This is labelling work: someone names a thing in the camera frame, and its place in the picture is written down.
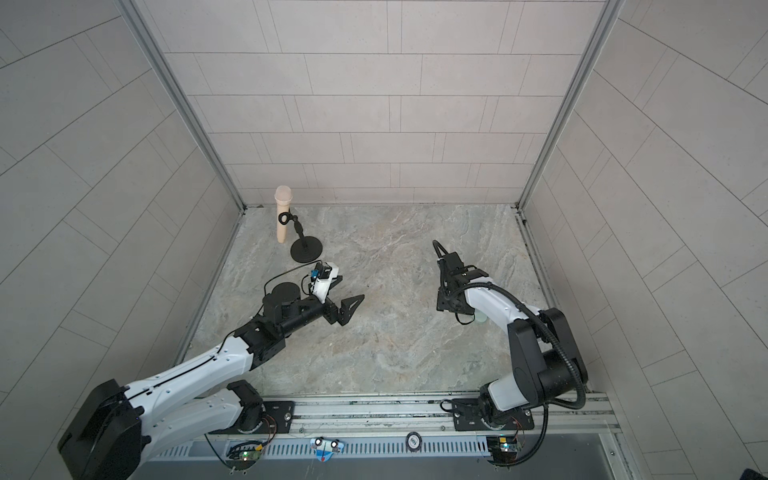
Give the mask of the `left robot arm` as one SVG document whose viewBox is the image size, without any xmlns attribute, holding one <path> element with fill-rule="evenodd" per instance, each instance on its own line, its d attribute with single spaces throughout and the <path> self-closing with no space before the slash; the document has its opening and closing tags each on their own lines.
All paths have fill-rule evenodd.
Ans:
<svg viewBox="0 0 768 480">
<path fill-rule="evenodd" d="M 323 318 L 344 326 L 363 295 L 339 304 L 284 282 L 261 312 L 210 350 L 164 372 L 121 385 L 107 380 L 83 402 L 57 450 L 74 479 L 127 479 L 171 447 L 218 430 L 258 427 L 263 400 L 242 374 L 269 361 L 287 338 Z"/>
</svg>

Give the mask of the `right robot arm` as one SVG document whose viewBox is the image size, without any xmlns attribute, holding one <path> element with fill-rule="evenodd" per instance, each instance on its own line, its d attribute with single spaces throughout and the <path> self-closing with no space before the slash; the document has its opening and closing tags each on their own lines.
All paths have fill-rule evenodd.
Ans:
<svg viewBox="0 0 768 480">
<path fill-rule="evenodd" d="M 507 336 L 511 372 L 483 385 L 475 400 L 457 399 L 451 410 L 459 430 L 532 429 L 537 407 L 580 410 L 587 402 L 588 372 L 569 323 L 557 308 L 524 304 L 483 270 L 433 242 L 439 268 L 436 309 L 462 325 L 491 321 Z"/>
</svg>

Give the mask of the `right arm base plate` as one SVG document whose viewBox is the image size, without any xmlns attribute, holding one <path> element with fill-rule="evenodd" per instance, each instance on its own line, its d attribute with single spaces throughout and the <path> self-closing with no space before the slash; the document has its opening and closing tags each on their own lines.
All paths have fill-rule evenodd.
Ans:
<svg viewBox="0 0 768 480">
<path fill-rule="evenodd" d="M 514 408 L 501 411 L 490 398 L 454 398 L 449 412 L 453 415 L 456 431 L 533 430 L 535 427 L 529 410 Z"/>
</svg>

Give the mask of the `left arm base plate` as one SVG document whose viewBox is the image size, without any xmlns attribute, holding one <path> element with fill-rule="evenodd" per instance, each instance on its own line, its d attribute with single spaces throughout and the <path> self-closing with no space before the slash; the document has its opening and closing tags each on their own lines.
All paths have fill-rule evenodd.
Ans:
<svg viewBox="0 0 768 480">
<path fill-rule="evenodd" d="M 235 423 L 226 429 L 214 430 L 214 435 L 273 435 L 287 434 L 293 420 L 295 403 L 267 401 L 260 406 L 243 409 Z"/>
</svg>

